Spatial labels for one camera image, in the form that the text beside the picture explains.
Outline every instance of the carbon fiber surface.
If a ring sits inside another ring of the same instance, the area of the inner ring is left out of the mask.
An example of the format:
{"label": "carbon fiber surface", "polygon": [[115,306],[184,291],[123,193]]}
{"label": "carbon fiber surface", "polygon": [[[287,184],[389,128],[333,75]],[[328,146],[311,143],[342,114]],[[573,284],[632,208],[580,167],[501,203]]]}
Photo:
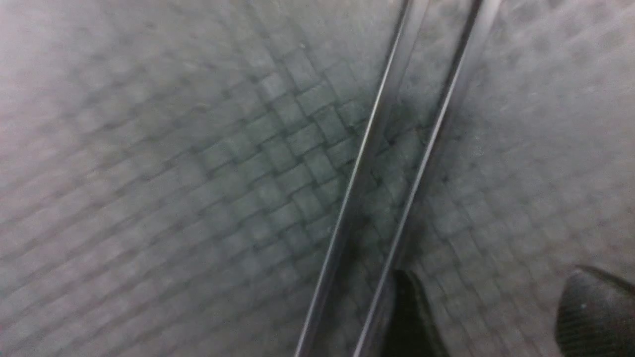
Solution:
{"label": "carbon fiber surface", "polygon": [[[430,5],[316,355],[355,343],[469,5]],[[3,355],[290,355],[400,6],[0,4]],[[573,262],[632,279],[634,19],[504,2],[415,212],[453,356],[552,355]]]}

